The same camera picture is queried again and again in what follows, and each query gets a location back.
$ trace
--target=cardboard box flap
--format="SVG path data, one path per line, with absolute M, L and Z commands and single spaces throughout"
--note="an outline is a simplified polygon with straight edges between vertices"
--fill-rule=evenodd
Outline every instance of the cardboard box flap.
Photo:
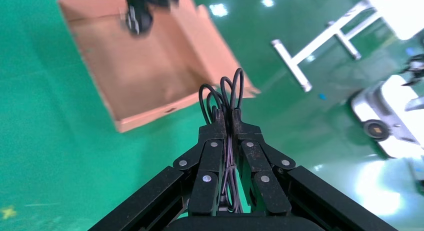
M 197 51 L 196 55 L 202 61 L 213 85 L 219 85 L 223 76 L 232 80 L 241 66 L 210 19 L 208 9 L 204 5 L 196 7 L 193 0 L 180 0 L 179 7 L 173 6 L 171 9 L 171 14 Z M 252 98 L 259 93 L 245 73 L 244 97 Z

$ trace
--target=metal rivet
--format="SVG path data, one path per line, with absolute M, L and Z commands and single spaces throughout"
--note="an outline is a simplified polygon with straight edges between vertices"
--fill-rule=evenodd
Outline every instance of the metal rivet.
M 185 161 L 185 160 L 181 160 L 178 164 L 179 164 L 180 166 L 186 166 L 186 165 L 187 165 L 187 161 Z
M 207 182 L 210 182 L 212 180 L 212 178 L 209 175 L 205 175 L 205 176 L 203 176 L 202 180 L 207 183 Z
M 288 160 L 285 160 L 285 159 L 283 161 L 281 161 L 281 163 L 284 166 L 289 166 L 290 165 L 290 162 Z
M 264 175 L 260 177 L 260 180 L 264 183 L 268 183 L 270 181 L 270 177 Z

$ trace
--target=black wheel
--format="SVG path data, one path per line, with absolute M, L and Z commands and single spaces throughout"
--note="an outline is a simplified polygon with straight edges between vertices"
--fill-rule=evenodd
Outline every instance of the black wheel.
M 366 135 L 377 141 L 384 141 L 390 136 L 389 126 L 381 120 L 370 119 L 362 123 Z

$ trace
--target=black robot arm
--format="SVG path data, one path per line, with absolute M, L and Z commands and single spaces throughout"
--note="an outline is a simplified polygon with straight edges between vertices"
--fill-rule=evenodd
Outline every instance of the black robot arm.
M 395 231 L 389 224 L 269 146 L 258 126 L 233 112 L 233 146 L 251 213 L 220 208 L 226 126 L 224 114 L 199 128 L 198 143 L 92 231 Z M 188 217 L 177 219 L 184 211 Z

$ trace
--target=yellow mark on floor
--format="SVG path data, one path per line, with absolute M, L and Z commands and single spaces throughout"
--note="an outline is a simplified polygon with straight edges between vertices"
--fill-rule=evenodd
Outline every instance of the yellow mark on floor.
M 3 214 L 3 219 L 7 220 L 9 218 L 15 217 L 16 216 L 16 211 L 14 210 L 13 206 L 9 206 L 9 207 L 4 207 L 0 210 L 0 212 Z

